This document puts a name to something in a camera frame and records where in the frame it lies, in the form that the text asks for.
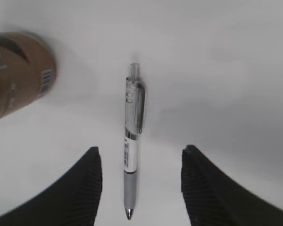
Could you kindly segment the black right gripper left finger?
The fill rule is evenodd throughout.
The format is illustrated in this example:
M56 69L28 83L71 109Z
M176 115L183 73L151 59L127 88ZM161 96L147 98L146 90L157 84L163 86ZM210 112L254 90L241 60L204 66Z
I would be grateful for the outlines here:
M0 226L92 226L101 193L101 157L91 147L51 186L1 215Z

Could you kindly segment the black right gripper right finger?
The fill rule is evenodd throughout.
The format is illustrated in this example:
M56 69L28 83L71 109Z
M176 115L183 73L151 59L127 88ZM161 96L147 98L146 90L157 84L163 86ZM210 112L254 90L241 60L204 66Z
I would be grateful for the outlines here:
M283 210L242 187L201 150L182 151L181 192L192 226L283 226Z

